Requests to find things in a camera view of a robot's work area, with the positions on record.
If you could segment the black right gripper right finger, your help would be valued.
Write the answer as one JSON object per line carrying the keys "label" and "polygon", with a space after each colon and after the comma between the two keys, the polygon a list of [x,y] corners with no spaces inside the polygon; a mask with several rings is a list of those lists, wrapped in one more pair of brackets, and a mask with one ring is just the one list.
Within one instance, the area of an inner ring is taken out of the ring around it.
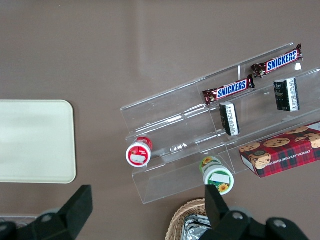
{"label": "black right gripper right finger", "polygon": [[205,187],[205,210],[211,229],[202,240],[307,240],[305,233],[291,220],[271,217],[265,224],[239,210],[230,210],[218,189]]}

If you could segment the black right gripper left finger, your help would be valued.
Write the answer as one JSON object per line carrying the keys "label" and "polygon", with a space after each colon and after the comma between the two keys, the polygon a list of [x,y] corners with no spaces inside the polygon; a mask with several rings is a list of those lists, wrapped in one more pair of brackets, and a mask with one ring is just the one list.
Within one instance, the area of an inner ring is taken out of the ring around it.
{"label": "black right gripper left finger", "polygon": [[82,185],[56,213],[39,216],[17,228],[13,221],[0,224],[2,240],[75,240],[93,212],[91,185]]}

